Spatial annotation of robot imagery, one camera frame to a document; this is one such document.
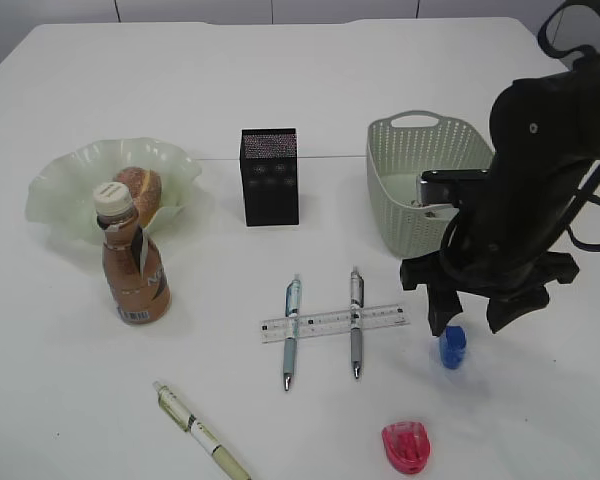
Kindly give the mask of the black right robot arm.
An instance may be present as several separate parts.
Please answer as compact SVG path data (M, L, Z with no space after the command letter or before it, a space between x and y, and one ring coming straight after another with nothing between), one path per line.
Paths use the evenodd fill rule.
M538 79L519 79L496 99L489 128L495 148L485 170L428 170L424 201L456 214L439 248L406 259L405 290L425 285L431 332L440 335L462 306L461 293L487 299L499 331L545 308L547 284L571 283L579 269L554 243L600 185L600 60Z

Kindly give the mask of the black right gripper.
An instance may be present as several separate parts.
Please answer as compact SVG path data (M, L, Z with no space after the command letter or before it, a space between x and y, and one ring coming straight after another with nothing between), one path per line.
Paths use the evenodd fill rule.
M463 312L460 292L489 299L486 318L496 334L519 317L546 308L547 283L570 284L579 273L570 254L549 250L579 212L577 199L555 219L538 224L519 208L508 217L497 215L478 224L484 205L462 200L454 206L458 212L444 230L438 250L405 259L400 267L404 290L427 286L434 337Z

